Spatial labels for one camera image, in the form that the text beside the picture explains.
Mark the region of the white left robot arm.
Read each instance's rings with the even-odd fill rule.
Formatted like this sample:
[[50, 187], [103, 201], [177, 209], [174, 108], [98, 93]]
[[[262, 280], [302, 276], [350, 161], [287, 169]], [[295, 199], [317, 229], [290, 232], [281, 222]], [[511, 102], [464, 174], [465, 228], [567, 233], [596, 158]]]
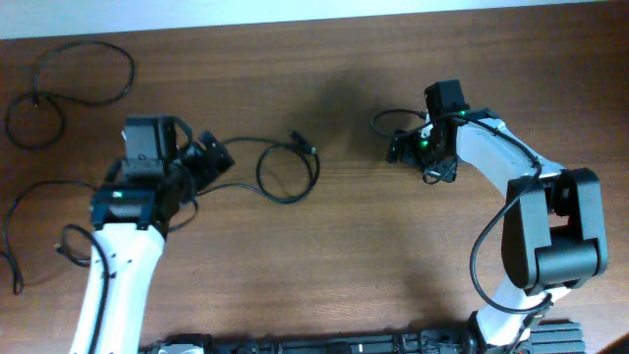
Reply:
[[129, 117], [125, 154], [90, 201], [91, 255], [71, 350], [135, 353], [171, 219], [234, 163], [209, 131], [174, 116]]

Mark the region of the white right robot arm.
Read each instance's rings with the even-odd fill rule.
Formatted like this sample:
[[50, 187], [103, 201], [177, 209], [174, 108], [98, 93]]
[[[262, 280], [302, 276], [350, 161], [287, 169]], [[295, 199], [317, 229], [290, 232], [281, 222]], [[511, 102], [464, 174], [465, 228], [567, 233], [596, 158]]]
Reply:
[[421, 353], [582, 353], [579, 324], [546, 322], [550, 308], [608, 266], [600, 179], [535, 152], [488, 108], [472, 109], [459, 81], [425, 90], [423, 125], [389, 135], [386, 160], [417, 167], [425, 183], [451, 183], [466, 162], [504, 204], [469, 257], [484, 306], [459, 328], [419, 333]]

